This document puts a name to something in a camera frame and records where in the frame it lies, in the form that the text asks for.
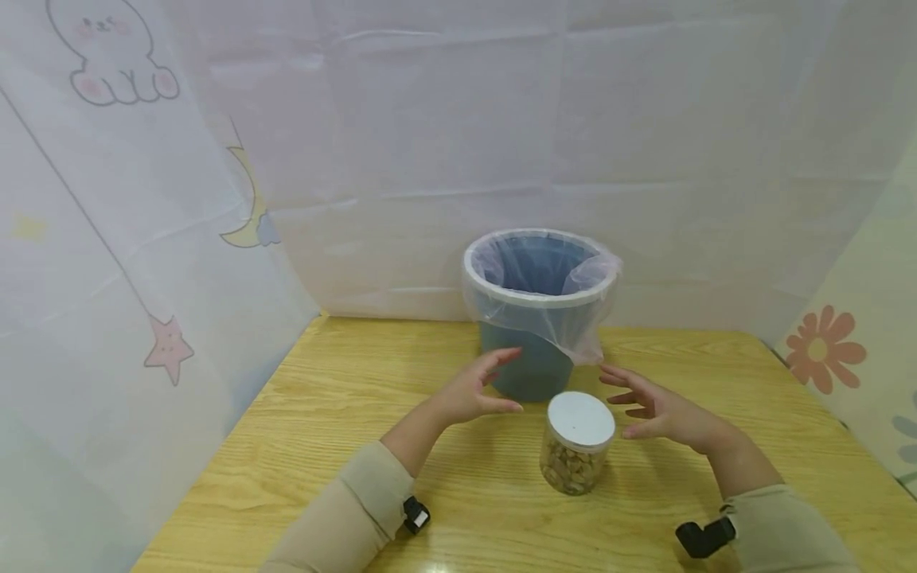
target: crescent moon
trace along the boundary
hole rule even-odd
[[[249,220],[235,231],[221,233],[220,236],[233,247],[257,247],[261,244],[261,241],[258,237],[258,224],[260,223],[261,218],[267,214],[268,207],[264,203],[264,198],[261,197],[261,192],[258,189],[258,185],[255,183],[255,178],[251,176],[249,155],[243,148],[230,147],[226,149],[228,149],[229,152],[233,154],[233,157],[235,157],[242,165],[242,169],[245,170],[245,174],[248,175],[249,183],[251,183],[252,196],[254,199],[251,202],[251,215],[249,215]]]

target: white jar lid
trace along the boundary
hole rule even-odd
[[[547,420],[566,442],[579,449],[602,449],[614,436],[614,416],[595,396],[562,392],[547,405]]]

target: sleeve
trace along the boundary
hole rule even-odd
[[[287,529],[261,573],[362,571],[395,537],[413,487],[387,447],[363,447]]]
[[[831,525],[785,485],[729,498],[732,546],[746,573],[855,573],[856,562]]]

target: hand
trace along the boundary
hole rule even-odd
[[[452,425],[469,422],[486,413],[521,412],[522,405],[518,402],[483,395],[484,386],[497,375],[492,370],[519,358],[521,354],[521,348],[501,348],[470,362],[430,398],[437,416],[445,425]]]
[[[696,403],[659,386],[631,370],[602,364],[605,384],[627,388],[629,392],[612,396],[612,404],[639,404],[640,408],[627,410],[633,418],[646,420],[624,429],[624,437],[642,439],[667,437],[690,446],[695,452],[709,456],[728,448],[742,432],[723,418],[704,410]]]

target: plastic bag rim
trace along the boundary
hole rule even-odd
[[[577,243],[581,247],[595,253],[593,256],[606,257],[612,262],[613,268],[609,271],[608,276],[602,279],[602,282],[599,284],[585,291],[574,292],[573,294],[534,294],[531,292],[507,289],[487,282],[484,277],[478,274],[471,263],[474,253],[481,245],[496,239],[510,237],[562,237],[571,243]],[[463,260],[464,264],[462,266],[464,274],[476,289],[505,303],[535,308],[567,308],[571,306],[580,306],[601,299],[609,291],[612,284],[621,273],[621,260],[613,255],[602,243],[588,237],[568,233],[567,231],[544,227],[521,227],[488,233],[472,242],[468,248],[465,249]]]

